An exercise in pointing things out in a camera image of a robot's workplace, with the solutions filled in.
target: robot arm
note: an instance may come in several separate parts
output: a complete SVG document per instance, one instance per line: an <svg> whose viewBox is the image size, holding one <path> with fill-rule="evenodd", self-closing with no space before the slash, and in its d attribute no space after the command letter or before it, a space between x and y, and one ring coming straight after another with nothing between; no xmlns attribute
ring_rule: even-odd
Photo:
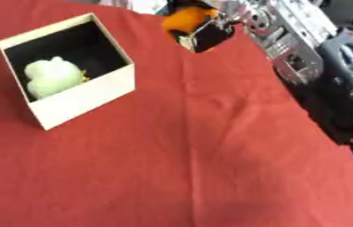
<svg viewBox="0 0 353 227"><path fill-rule="evenodd" d="M309 0L173 2L163 27L192 52L233 35L235 24L266 53L309 117L353 152L353 35Z"/></svg>

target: open box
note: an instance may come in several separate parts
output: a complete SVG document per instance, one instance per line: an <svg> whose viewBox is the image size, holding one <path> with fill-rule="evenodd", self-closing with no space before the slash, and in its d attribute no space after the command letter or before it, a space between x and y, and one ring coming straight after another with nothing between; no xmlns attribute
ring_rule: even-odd
<svg viewBox="0 0 353 227"><path fill-rule="evenodd" d="M27 105L44 129L114 100L135 89L133 61L93 13L0 41ZM86 70L90 81L35 100L27 92L24 69L39 59L60 56Z"/></svg>

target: small yellow object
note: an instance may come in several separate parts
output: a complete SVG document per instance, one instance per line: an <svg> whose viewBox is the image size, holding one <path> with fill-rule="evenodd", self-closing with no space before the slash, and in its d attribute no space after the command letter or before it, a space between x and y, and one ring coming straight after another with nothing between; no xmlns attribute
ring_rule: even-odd
<svg viewBox="0 0 353 227"><path fill-rule="evenodd" d="M90 80L89 77L85 76L87 74L87 70L82 71L82 82L88 82Z"/></svg>

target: white foam object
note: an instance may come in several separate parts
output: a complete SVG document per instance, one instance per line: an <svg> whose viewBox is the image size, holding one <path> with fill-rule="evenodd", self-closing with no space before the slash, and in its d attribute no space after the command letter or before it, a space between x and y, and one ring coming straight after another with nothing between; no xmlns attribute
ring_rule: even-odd
<svg viewBox="0 0 353 227"><path fill-rule="evenodd" d="M80 68L61 57L28 64L25 75L31 80L27 90L37 99L70 89L83 81Z"/></svg>

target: red cloth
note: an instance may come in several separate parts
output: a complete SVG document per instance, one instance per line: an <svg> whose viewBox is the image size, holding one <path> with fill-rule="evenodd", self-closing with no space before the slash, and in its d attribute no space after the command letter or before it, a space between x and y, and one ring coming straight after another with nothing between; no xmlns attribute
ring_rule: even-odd
<svg viewBox="0 0 353 227"><path fill-rule="evenodd" d="M161 18L0 3L0 39L95 12L137 91L43 131L0 54L0 227L352 227L353 154L286 93L246 35L191 54Z"/></svg>

